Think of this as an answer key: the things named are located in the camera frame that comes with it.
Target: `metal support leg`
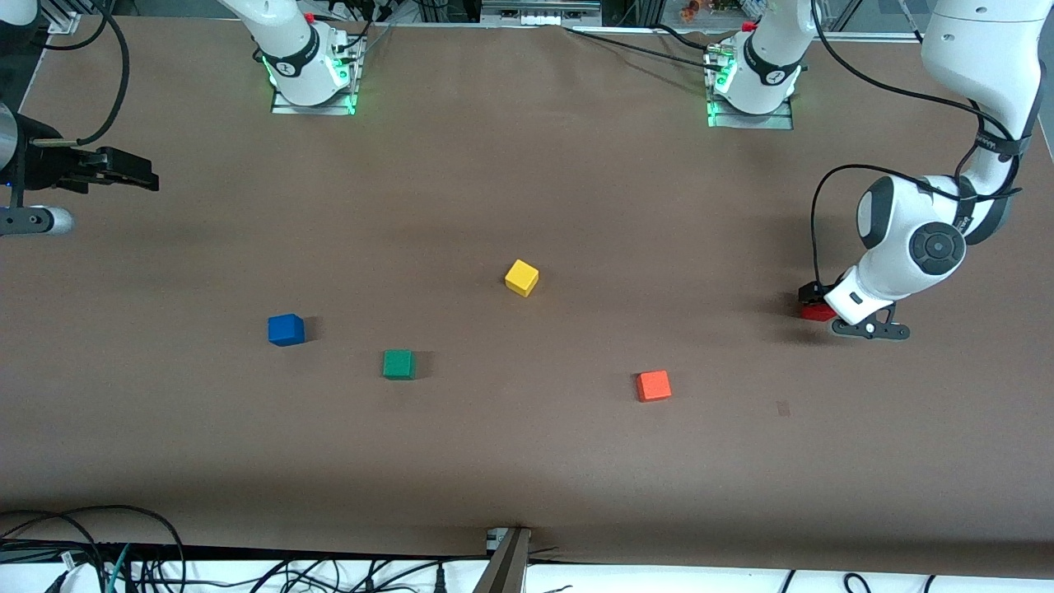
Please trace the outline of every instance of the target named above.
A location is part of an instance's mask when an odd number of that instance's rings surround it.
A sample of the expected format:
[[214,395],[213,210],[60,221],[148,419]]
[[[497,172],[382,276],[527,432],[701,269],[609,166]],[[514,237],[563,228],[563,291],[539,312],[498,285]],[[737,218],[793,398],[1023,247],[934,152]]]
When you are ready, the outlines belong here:
[[483,571],[472,593],[523,593],[529,543],[529,529],[510,529],[490,557],[487,570]]

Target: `teal cable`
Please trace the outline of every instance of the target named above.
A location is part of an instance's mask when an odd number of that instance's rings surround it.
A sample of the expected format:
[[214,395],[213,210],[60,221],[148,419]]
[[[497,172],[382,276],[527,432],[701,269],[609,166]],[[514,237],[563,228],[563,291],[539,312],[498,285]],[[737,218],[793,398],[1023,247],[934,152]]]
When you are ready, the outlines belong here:
[[106,593],[114,593],[114,589],[117,587],[117,574],[121,572],[121,565],[124,564],[124,556],[129,553],[129,548],[132,548],[131,543],[125,543],[124,549],[117,556],[117,562],[114,565],[114,572],[110,574],[110,580],[106,581]]

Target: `brown table surface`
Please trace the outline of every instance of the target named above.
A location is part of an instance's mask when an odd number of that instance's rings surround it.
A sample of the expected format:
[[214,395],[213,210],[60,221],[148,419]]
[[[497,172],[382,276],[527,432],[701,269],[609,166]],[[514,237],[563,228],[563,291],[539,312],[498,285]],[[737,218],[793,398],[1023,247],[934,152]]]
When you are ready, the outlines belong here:
[[[137,503],[198,545],[475,553],[522,523],[568,560],[1054,575],[1041,142],[1007,228],[902,303],[913,338],[871,343],[795,318],[813,189],[948,173],[974,121],[819,45],[793,132],[708,127],[697,70],[557,27],[396,28],[357,115],[301,117],[268,112],[239,23],[121,23],[104,143],[162,189],[39,192],[75,232],[0,240],[3,507]],[[941,92],[916,45],[838,47]],[[24,113],[89,133],[118,64],[110,33],[47,53]],[[822,197],[826,279],[875,177]],[[276,349],[290,312],[313,340]],[[383,379],[386,349],[421,378]],[[640,404],[655,369],[675,395]]]

